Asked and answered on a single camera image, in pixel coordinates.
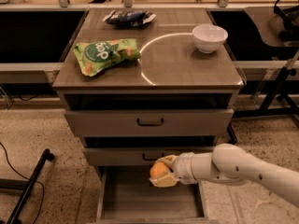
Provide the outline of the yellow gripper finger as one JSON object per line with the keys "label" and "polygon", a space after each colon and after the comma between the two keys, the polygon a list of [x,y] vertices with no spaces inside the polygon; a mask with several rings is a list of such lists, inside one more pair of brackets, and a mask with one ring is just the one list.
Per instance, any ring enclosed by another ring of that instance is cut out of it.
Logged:
{"label": "yellow gripper finger", "polygon": [[151,174],[149,178],[150,183],[157,188],[169,188],[174,187],[178,179],[171,172],[166,172],[162,174]]}
{"label": "yellow gripper finger", "polygon": [[174,167],[177,158],[178,158],[177,155],[168,155],[168,156],[161,157],[156,161],[156,163],[161,162],[165,164],[168,168],[172,169]]}

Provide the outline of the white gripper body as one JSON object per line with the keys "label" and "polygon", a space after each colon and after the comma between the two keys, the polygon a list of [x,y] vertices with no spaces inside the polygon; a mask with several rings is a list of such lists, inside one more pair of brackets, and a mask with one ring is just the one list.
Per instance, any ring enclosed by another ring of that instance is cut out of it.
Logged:
{"label": "white gripper body", "polygon": [[176,158],[173,165],[173,172],[176,179],[184,185],[197,183],[192,173],[192,157],[192,152],[182,153]]}

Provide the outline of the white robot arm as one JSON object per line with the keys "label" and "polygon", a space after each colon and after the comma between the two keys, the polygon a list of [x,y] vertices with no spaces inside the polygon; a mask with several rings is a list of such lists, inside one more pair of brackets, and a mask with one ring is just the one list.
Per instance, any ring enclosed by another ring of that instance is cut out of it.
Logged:
{"label": "white robot arm", "polygon": [[262,161],[231,144],[217,145],[211,152],[182,153],[158,159],[149,171],[154,187],[197,184],[201,180],[223,185],[255,182],[280,198],[299,206],[299,173]]}

